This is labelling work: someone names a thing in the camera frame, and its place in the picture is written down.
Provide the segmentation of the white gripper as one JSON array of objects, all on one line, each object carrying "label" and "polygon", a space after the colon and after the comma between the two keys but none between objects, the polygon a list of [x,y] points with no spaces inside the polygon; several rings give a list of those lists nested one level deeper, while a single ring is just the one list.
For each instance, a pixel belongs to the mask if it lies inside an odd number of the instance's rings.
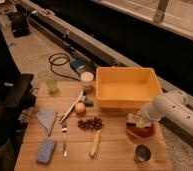
[{"label": "white gripper", "polygon": [[126,125],[137,128],[149,128],[151,124],[145,121],[140,115],[128,113],[126,115]]}]

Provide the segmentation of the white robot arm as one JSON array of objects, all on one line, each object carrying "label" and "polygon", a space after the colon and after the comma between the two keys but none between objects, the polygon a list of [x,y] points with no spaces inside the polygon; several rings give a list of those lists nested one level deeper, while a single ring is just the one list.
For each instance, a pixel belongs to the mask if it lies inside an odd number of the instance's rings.
[{"label": "white robot arm", "polygon": [[193,111],[188,109],[187,95],[181,90],[159,94],[145,103],[136,114],[126,115],[126,127],[136,137],[146,137],[154,122],[167,117],[193,136]]}]

